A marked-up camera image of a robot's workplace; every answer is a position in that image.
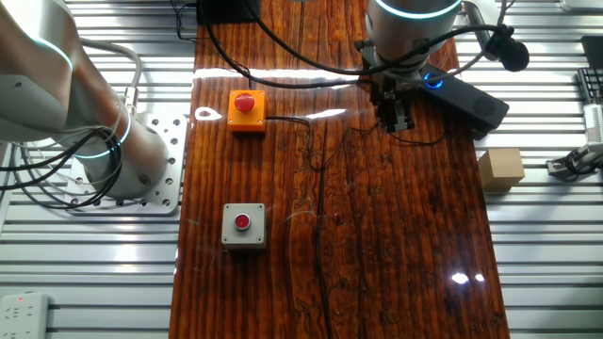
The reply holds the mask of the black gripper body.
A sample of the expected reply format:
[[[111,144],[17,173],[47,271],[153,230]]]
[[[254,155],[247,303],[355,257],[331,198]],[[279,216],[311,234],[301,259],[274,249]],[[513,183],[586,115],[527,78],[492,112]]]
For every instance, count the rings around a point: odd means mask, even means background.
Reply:
[[[388,77],[377,77],[371,80],[370,102],[376,111],[396,112],[399,108],[402,112],[411,111],[415,99],[415,86],[412,84],[399,83]]]

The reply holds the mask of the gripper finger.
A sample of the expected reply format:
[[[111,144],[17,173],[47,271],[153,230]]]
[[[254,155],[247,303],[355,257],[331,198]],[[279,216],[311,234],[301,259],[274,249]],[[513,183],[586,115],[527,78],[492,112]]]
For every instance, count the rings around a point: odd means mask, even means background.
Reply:
[[[412,114],[412,106],[408,103],[395,103],[396,132],[412,130],[415,128],[415,120]]]
[[[397,131],[398,115],[395,107],[391,105],[380,105],[379,119],[387,133]]]

